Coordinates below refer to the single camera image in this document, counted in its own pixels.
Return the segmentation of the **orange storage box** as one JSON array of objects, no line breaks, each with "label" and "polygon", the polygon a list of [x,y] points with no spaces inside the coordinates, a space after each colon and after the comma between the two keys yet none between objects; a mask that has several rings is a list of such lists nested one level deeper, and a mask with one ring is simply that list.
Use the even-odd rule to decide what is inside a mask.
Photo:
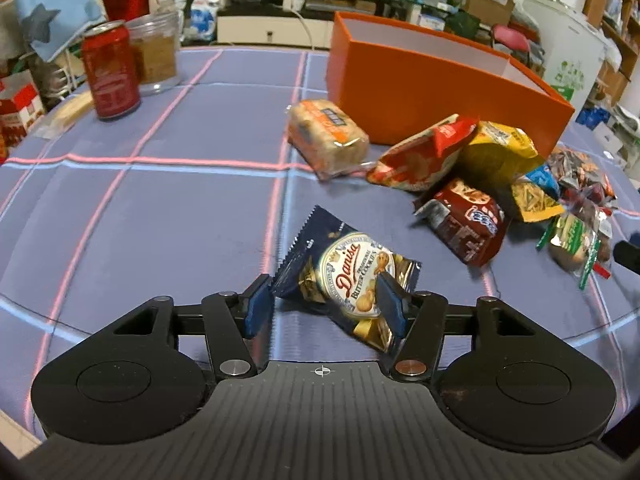
[{"label": "orange storage box", "polygon": [[521,128],[542,156],[574,108],[521,62],[405,22],[337,12],[326,88],[375,144],[394,145],[452,115]]}]

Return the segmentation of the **brown chocolate cookie bag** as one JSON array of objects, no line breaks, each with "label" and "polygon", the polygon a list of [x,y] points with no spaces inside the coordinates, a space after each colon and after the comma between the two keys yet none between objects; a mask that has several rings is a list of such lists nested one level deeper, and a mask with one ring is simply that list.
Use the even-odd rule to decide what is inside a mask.
[{"label": "brown chocolate cookie bag", "polygon": [[414,215],[467,266],[480,268],[501,248],[510,219],[498,202],[455,177]]}]

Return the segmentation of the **Danisa butter cookies bag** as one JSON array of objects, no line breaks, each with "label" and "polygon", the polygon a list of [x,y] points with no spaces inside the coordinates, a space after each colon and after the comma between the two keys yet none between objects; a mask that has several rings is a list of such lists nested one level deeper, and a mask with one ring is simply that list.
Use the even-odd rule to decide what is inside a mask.
[{"label": "Danisa butter cookies bag", "polygon": [[314,206],[278,267],[273,295],[328,316],[344,332],[387,352],[404,334],[401,308],[380,308],[376,280],[388,274],[413,292],[421,263]]}]

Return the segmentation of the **blue snack bag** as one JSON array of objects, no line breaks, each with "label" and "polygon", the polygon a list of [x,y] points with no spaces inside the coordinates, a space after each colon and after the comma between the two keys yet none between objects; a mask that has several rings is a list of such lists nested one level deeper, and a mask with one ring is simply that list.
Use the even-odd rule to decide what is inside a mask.
[{"label": "blue snack bag", "polygon": [[554,200],[558,200],[560,198],[561,192],[559,183],[547,164],[542,164],[536,169],[529,171],[525,177],[530,182],[533,182],[533,184],[536,184],[538,188],[541,188]]}]

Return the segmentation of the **green striped snack bag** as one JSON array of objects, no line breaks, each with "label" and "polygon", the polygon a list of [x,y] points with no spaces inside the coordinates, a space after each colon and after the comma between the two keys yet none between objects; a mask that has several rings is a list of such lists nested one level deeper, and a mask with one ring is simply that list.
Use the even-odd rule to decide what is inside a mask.
[{"label": "green striped snack bag", "polygon": [[536,248],[545,249],[563,270],[576,276],[578,287],[584,289],[593,273],[605,280],[612,276],[612,237],[605,210],[582,209],[578,214],[564,212],[553,218]]}]

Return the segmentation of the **blue plaid tablecloth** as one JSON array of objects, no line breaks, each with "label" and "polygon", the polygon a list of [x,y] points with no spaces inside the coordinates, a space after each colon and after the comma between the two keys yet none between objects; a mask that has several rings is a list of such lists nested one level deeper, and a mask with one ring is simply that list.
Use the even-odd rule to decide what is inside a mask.
[{"label": "blue plaid tablecloth", "polygon": [[29,389],[48,361],[143,301],[196,304],[276,270],[314,206],[418,260],[457,304],[494,295],[603,366],[616,412],[639,401],[639,279],[614,266],[579,288],[514,224],[475,270],[361,178],[320,182],[286,142],[288,106],[326,93],[323,53],[195,49],[183,81],[114,122],[26,139],[1,169],[1,407],[32,434]]}]

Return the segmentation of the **red soda can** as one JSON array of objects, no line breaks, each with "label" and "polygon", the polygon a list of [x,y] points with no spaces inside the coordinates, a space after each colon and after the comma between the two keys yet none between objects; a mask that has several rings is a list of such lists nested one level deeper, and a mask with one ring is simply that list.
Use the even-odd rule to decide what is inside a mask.
[{"label": "red soda can", "polygon": [[113,120],[141,103],[139,81],[124,21],[110,21],[85,33],[81,44],[96,116]]}]

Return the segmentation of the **wooden bookshelf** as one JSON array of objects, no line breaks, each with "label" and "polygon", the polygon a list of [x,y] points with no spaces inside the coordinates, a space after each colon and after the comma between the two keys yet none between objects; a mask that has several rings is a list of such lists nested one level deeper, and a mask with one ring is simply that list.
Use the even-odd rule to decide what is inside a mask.
[{"label": "wooden bookshelf", "polygon": [[586,0],[582,13],[620,52],[620,62],[606,61],[600,75],[606,95],[617,104],[639,65],[639,0]]}]

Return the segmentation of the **flat cracker packet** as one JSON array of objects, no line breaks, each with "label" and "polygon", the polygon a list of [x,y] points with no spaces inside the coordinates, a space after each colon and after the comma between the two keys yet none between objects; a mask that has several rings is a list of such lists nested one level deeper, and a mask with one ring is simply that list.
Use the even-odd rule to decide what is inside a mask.
[{"label": "flat cracker packet", "polygon": [[93,110],[93,97],[89,91],[71,94],[41,117],[29,130],[31,136],[44,140],[54,140]]}]

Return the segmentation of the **white mini fridge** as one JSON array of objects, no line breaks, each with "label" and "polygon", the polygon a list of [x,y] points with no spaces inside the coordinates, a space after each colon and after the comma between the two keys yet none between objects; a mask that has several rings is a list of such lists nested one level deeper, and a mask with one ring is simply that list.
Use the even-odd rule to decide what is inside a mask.
[{"label": "white mini fridge", "polygon": [[523,9],[539,28],[544,81],[570,102],[577,116],[605,61],[605,36],[561,1],[523,0]]}]

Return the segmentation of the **red orange snack bag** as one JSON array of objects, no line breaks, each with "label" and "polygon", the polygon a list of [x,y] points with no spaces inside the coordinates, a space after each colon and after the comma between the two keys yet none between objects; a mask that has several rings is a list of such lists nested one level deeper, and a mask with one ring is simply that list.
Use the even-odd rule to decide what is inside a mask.
[{"label": "red orange snack bag", "polygon": [[453,114],[389,148],[367,172],[372,184],[425,192],[442,180],[467,146],[480,121]]}]

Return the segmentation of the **clear glass jar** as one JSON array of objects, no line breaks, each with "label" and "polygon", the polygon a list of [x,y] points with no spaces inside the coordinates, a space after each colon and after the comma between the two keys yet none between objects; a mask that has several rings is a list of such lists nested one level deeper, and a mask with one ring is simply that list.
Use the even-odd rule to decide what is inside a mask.
[{"label": "clear glass jar", "polygon": [[179,25],[177,11],[146,14],[126,23],[142,96],[163,92],[180,82]]}]

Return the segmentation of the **yellow pretzel snack bag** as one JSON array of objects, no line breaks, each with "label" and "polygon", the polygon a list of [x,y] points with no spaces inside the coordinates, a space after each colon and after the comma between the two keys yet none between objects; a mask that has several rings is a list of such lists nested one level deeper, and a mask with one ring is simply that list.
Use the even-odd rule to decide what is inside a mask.
[{"label": "yellow pretzel snack bag", "polygon": [[518,179],[511,184],[511,198],[514,217],[525,223],[550,220],[565,211],[540,186],[527,179]]}]

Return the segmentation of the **mixed nuts clear bag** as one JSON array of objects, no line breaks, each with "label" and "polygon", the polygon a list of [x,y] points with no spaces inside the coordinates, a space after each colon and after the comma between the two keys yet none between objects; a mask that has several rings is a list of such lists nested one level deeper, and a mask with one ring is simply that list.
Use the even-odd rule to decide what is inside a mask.
[{"label": "mixed nuts clear bag", "polygon": [[617,200],[608,175],[588,154],[557,146],[549,155],[547,164],[563,190],[579,192],[599,206]]}]

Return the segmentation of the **red folding chair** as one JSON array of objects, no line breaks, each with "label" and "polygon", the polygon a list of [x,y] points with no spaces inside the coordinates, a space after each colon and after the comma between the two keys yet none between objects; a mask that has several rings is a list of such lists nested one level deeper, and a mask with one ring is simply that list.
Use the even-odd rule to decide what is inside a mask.
[{"label": "red folding chair", "polygon": [[506,25],[495,24],[491,29],[491,44],[495,47],[506,47],[511,51],[523,53],[530,52],[530,45],[527,38],[515,29]]}]

